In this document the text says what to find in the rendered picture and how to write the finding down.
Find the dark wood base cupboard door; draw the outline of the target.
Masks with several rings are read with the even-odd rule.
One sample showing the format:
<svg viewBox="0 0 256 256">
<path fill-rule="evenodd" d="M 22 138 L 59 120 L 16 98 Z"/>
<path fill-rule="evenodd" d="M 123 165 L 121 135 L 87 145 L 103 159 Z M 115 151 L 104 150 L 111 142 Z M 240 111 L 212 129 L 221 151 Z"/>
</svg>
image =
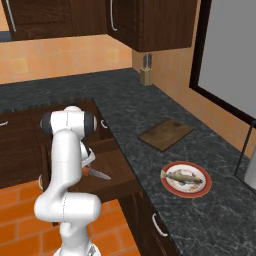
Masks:
<svg viewBox="0 0 256 256">
<path fill-rule="evenodd" d="M 138 192 L 120 198 L 119 203 L 141 256 L 179 256 L 159 216 L 162 229 L 168 233 L 168 236 L 160 236 L 155 229 L 151 217 L 156 210 L 145 193 Z"/>
</svg>

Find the orange handled knife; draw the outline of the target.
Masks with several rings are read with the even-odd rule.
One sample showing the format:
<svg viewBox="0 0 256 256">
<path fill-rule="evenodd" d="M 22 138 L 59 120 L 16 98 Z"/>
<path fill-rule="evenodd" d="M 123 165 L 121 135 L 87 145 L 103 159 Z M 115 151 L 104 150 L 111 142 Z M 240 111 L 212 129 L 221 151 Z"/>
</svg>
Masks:
<svg viewBox="0 0 256 256">
<path fill-rule="evenodd" d="M 111 179 L 111 177 L 108 176 L 107 174 L 104 174 L 104 173 L 102 173 L 100 171 L 97 171 L 95 169 L 92 169 L 90 167 L 84 167 L 82 169 L 82 174 L 85 175 L 85 176 L 95 176 L 95 177 L 105 179 L 105 180 L 110 180 Z"/>
</svg>

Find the dark wood drawer front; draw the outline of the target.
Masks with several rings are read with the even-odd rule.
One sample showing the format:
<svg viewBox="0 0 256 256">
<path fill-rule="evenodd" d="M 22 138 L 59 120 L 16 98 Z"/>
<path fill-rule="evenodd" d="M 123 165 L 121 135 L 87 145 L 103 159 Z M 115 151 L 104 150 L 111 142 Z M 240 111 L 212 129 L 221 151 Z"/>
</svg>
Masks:
<svg viewBox="0 0 256 256">
<path fill-rule="evenodd" d="M 0 189 L 36 180 L 41 154 L 28 111 L 0 112 Z"/>
<path fill-rule="evenodd" d="M 109 127 L 108 127 L 108 129 L 104 129 L 101 126 L 101 120 L 103 119 L 105 121 L 105 119 L 103 118 L 100 111 L 97 111 L 96 118 L 97 118 L 97 130 L 96 130 L 97 139 L 98 140 L 111 139 L 113 137 L 113 134 L 112 134 L 111 130 L 109 129 Z"/>
</svg>

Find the red rimmed white plate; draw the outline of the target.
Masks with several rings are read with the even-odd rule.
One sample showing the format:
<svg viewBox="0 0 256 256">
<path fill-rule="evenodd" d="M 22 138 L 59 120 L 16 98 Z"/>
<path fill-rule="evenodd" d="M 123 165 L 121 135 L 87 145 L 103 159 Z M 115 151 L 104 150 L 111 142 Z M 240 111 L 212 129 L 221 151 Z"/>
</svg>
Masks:
<svg viewBox="0 0 256 256">
<path fill-rule="evenodd" d="M 182 173 L 185 175 L 196 176 L 203 180 L 201 184 L 182 184 L 180 182 L 161 178 L 160 180 L 164 187 L 174 195 L 183 198 L 198 198 L 207 194 L 212 186 L 212 180 L 208 172 L 191 162 L 176 161 L 164 166 L 161 171 L 166 173 Z"/>
</svg>

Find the dark wood open drawer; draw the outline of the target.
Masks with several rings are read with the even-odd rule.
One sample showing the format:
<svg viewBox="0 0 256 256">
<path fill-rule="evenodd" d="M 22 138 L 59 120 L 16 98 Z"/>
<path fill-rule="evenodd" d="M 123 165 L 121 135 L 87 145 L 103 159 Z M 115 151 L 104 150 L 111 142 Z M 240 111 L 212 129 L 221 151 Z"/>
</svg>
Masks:
<svg viewBox="0 0 256 256">
<path fill-rule="evenodd" d="M 82 176 L 81 180 L 68 188 L 69 192 L 97 195 L 102 203 L 119 199 L 142 190 L 129 163 L 114 138 L 88 141 L 96 159 L 91 167 L 111 177 L 110 180 L 95 176 Z"/>
</svg>

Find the black framed grey appliance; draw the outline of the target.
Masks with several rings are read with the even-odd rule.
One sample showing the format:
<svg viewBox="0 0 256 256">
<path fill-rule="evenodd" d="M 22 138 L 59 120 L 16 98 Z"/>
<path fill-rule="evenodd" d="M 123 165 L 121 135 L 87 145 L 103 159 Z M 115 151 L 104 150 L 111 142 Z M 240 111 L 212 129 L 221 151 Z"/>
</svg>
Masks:
<svg viewBox="0 0 256 256">
<path fill-rule="evenodd" d="M 239 170 L 240 164 L 242 162 L 242 159 L 243 159 L 243 156 L 244 156 L 244 153 L 245 153 L 245 150 L 246 150 L 246 147 L 247 147 L 248 141 L 250 139 L 253 128 L 256 128 L 256 120 L 253 120 L 251 122 L 251 125 L 248 130 L 248 133 L 247 133 L 247 136 L 246 136 L 246 139 L 245 139 L 245 142 L 244 142 L 234 175 L 239 181 L 241 181 L 247 188 L 249 188 L 256 195 L 256 146 L 254 147 L 254 151 L 253 151 L 252 157 L 250 159 L 250 162 L 248 164 L 248 167 L 246 169 L 244 178 L 241 179 L 238 177 L 238 170 Z"/>
</svg>

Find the wooden cutting board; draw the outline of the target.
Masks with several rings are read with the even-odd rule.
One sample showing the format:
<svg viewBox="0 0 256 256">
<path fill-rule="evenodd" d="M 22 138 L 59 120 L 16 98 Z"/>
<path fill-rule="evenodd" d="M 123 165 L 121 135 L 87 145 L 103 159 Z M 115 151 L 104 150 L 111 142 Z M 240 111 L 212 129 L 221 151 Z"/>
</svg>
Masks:
<svg viewBox="0 0 256 256">
<path fill-rule="evenodd" d="M 193 127 L 168 118 L 140 134 L 138 139 L 154 149 L 164 152 L 193 130 Z"/>
</svg>

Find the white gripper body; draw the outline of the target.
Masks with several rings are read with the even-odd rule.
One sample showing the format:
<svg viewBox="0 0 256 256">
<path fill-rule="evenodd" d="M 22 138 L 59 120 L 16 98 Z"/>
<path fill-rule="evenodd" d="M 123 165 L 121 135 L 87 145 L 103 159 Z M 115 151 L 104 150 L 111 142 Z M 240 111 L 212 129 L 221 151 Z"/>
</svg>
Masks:
<svg viewBox="0 0 256 256">
<path fill-rule="evenodd" d="M 83 143 L 80 143 L 80 149 L 82 167 L 89 166 L 96 159 L 94 152 Z"/>
</svg>

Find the black framed grey window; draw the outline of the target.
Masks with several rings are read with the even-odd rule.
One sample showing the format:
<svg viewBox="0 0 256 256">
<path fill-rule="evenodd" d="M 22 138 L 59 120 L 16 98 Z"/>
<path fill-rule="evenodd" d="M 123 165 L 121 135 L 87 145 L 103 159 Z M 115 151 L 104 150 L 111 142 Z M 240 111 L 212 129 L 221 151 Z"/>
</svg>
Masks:
<svg viewBox="0 0 256 256">
<path fill-rule="evenodd" d="M 189 87 L 256 120 L 256 0 L 201 0 Z"/>
</svg>

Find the grey fish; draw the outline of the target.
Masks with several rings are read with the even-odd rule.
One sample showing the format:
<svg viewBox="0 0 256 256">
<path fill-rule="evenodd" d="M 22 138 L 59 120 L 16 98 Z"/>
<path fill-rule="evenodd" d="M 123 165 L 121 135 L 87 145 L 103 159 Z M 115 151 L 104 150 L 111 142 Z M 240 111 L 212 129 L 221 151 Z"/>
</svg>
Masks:
<svg viewBox="0 0 256 256">
<path fill-rule="evenodd" d="M 203 182 L 202 179 L 196 176 L 185 175 L 182 173 L 166 173 L 164 170 L 161 171 L 160 177 L 168 178 L 182 184 L 201 184 Z"/>
</svg>

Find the dark wood wall cupboard door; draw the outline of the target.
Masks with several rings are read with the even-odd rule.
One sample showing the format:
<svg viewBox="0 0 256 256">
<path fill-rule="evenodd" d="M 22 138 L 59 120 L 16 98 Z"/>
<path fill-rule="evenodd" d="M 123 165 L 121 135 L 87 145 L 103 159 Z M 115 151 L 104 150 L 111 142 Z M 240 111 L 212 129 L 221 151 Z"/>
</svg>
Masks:
<svg viewBox="0 0 256 256">
<path fill-rule="evenodd" d="M 5 0 L 7 28 L 0 42 L 89 36 L 107 33 L 105 0 L 9 0 L 17 32 Z"/>
<path fill-rule="evenodd" d="M 114 25 L 110 23 L 110 0 L 106 0 L 107 33 L 126 46 L 143 51 L 144 0 L 113 0 Z"/>
</svg>

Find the wooden knife block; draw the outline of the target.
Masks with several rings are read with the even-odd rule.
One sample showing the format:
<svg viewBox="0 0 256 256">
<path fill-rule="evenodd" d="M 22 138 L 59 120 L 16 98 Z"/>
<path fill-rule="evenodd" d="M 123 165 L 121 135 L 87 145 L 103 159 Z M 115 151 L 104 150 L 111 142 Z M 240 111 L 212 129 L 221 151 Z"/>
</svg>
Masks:
<svg viewBox="0 0 256 256">
<path fill-rule="evenodd" d="M 140 69 L 140 83 L 149 86 L 153 83 L 152 54 L 143 56 L 143 67 Z"/>
</svg>

